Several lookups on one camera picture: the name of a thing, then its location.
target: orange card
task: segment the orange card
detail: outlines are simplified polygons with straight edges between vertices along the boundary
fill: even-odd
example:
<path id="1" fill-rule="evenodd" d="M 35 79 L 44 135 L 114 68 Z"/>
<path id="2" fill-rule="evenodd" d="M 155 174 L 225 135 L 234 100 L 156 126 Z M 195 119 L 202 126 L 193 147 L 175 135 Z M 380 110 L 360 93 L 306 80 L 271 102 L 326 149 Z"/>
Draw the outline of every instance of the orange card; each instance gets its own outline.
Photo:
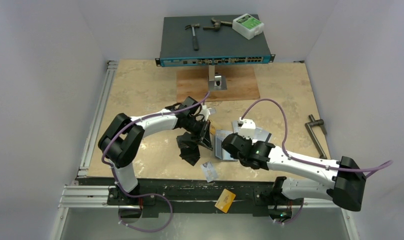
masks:
<path id="1" fill-rule="evenodd" d="M 221 195 L 219 196 L 218 200 L 216 201 L 215 207 L 223 211 L 224 213 L 227 213 L 235 197 L 236 194 L 232 193 L 227 189 L 224 189 Z"/>

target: aluminum frame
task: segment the aluminum frame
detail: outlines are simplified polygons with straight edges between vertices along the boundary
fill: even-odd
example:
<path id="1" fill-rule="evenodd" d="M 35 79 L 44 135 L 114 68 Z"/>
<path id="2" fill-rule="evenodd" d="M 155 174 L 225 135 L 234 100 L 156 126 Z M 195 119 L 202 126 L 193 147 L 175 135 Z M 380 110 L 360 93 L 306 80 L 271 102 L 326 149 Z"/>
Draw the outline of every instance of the aluminum frame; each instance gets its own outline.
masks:
<path id="1" fill-rule="evenodd" d="M 92 160 L 93 151 L 96 146 L 99 128 L 101 127 L 101 122 L 105 113 L 105 108 L 107 106 L 111 86 L 115 79 L 115 75 L 117 74 L 118 64 L 118 61 L 108 61 L 107 63 L 107 70 L 105 79 L 103 81 L 102 91 L 97 102 L 96 112 L 90 124 L 90 130 L 88 132 L 84 144 L 84 150 L 81 156 L 81 163 L 77 174 L 77 177 L 79 178 L 85 178 L 89 171 L 90 162 Z"/>
<path id="2" fill-rule="evenodd" d="M 81 156 L 81 163 L 78 170 L 78 178 L 86 178 L 89 170 L 92 154 L 96 146 L 96 138 L 108 102 L 109 93 L 112 83 L 117 73 L 118 61 L 109 61 L 103 82 L 102 91 L 96 107 L 93 121 L 90 125 L 89 133 Z M 138 209 L 137 205 L 115 206 L 107 205 L 109 197 L 109 188 L 112 186 L 85 186 L 77 185 L 73 181 L 72 185 L 66 185 L 62 191 L 59 201 L 58 211 L 54 221 L 54 225 L 50 234 L 50 240 L 60 240 L 64 230 L 65 221 L 68 217 L 70 208 L 121 208 L 121 209 Z M 339 208 L 333 202 L 323 199 L 307 198 L 304 201 L 303 208 Z M 350 240 L 360 240 L 356 223 L 351 211 L 341 209 L 345 218 L 346 230 Z"/>
<path id="3" fill-rule="evenodd" d="M 139 209 L 137 205 L 115 206 L 107 205 L 109 197 L 109 188 L 114 186 L 76 186 L 67 185 L 64 187 L 62 197 L 59 201 L 58 212 L 56 215 L 53 230 L 50 236 L 51 240 L 60 240 L 65 225 L 68 211 L 71 208 L 118 208 L 118 209 Z M 339 208 L 332 201 L 306 198 L 304 200 L 304 209 L 306 208 Z M 345 218 L 346 230 L 350 240 L 360 240 L 356 224 L 351 211 L 342 209 L 342 215 Z"/>

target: wooden platform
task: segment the wooden platform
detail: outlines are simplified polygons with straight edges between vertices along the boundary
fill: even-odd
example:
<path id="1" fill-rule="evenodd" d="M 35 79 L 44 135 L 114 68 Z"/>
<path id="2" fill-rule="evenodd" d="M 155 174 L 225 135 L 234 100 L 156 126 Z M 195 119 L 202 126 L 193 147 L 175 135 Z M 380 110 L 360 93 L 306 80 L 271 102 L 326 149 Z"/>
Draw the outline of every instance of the wooden platform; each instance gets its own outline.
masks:
<path id="1" fill-rule="evenodd" d="M 257 78 L 252 66 L 216 66 L 215 71 L 226 77 L 227 90 L 212 91 L 207 102 L 260 99 Z M 198 67 L 177 71 L 177 102 L 188 96 L 203 99 L 208 92 L 208 68 Z"/>
<path id="2" fill-rule="evenodd" d="M 246 65 L 235 66 L 235 73 Z M 158 67 L 153 60 L 123 59 L 119 62 L 115 80 L 109 92 L 109 98 L 100 124 L 97 140 L 119 113 L 128 116 L 142 116 L 160 111 L 175 104 L 177 98 L 177 75 L 179 72 L 200 68 L 204 73 L 207 67 Z M 284 108 L 288 120 L 288 138 L 286 148 L 303 155 L 318 157 L 316 147 L 304 124 L 308 115 L 319 118 L 313 90 L 307 69 L 303 63 L 269 63 L 254 64 L 256 81 L 261 98 L 278 101 Z M 219 125 L 220 129 L 232 131 L 232 121 L 238 120 L 254 100 L 211 101 L 206 105 L 216 109 L 216 114 L 209 119 Z M 256 125 L 271 132 L 270 142 L 280 145 L 284 137 L 284 122 L 280 110 L 270 102 L 260 102 L 247 115 Z M 282 171 L 253 170 L 239 162 L 221 162 L 212 151 L 200 148 L 200 160 L 191 166 L 180 158 L 176 137 L 184 129 L 162 131 L 145 137 L 133 160 L 135 175 L 138 178 L 162 179 L 196 179 L 204 180 L 200 165 L 211 161 L 218 173 L 219 180 L 228 181 L 274 181 L 278 176 L 301 178 Z M 327 156 L 326 138 L 319 127 L 315 127 L 318 141 Z M 94 148 L 89 177 L 111 177 L 111 169 L 101 162 L 102 152 Z"/>

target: metal floor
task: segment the metal floor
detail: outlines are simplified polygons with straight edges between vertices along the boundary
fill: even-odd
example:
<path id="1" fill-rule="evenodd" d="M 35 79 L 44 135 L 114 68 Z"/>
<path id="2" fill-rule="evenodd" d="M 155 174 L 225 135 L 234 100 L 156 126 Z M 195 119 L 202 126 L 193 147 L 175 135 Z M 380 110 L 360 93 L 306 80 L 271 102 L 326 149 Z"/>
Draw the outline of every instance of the metal floor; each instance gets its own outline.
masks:
<path id="1" fill-rule="evenodd" d="M 62 240 L 350 240 L 340 208 L 305 208 L 295 222 L 280 226 L 250 214 L 174 214 L 164 230 L 144 233 L 118 224 L 116 208 L 69 210 Z M 133 225 L 154 229 L 169 215 L 140 219 Z"/>

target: metal tool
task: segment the metal tool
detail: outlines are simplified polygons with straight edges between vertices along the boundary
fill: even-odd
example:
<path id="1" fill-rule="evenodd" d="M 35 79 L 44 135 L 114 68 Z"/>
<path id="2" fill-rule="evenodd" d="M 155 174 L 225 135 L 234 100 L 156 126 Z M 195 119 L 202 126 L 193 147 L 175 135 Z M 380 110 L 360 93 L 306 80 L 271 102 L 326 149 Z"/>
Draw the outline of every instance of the metal tool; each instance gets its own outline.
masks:
<path id="1" fill-rule="evenodd" d="M 313 127 L 319 126 L 322 130 L 322 133 L 324 135 L 327 134 L 326 128 L 324 127 L 324 120 L 323 119 L 318 119 L 316 120 L 312 114 L 308 116 L 309 122 L 305 123 L 305 128 L 308 130 L 309 136 L 311 137 L 312 141 L 314 142 L 315 147 L 318 150 L 318 153 L 320 154 L 320 159 L 327 159 L 326 153 L 324 152 L 323 148 L 320 145 L 320 142 L 316 136 L 316 134 L 313 131 Z"/>
<path id="2" fill-rule="evenodd" d="M 221 28 L 221 25 L 224 25 L 227 27 L 233 26 L 233 23 L 230 21 L 220 21 L 220 20 L 216 20 L 215 18 L 211 18 L 211 22 L 214 24 L 214 26 L 204 26 L 203 30 L 214 30 L 214 32 L 218 32 Z"/>
<path id="3" fill-rule="evenodd" d="M 190 24 L 184 27 L 185 30 L 191 28 L 191 31 L 193 33 L 193 50 L 198 51 L 199 50 L 199 44 L 198 44 L 198 39 L 196 38 L 196 33 L 195 33 L 195 28 L 199 28 L 200 25 L 199 23 L 197 24 Z"/>

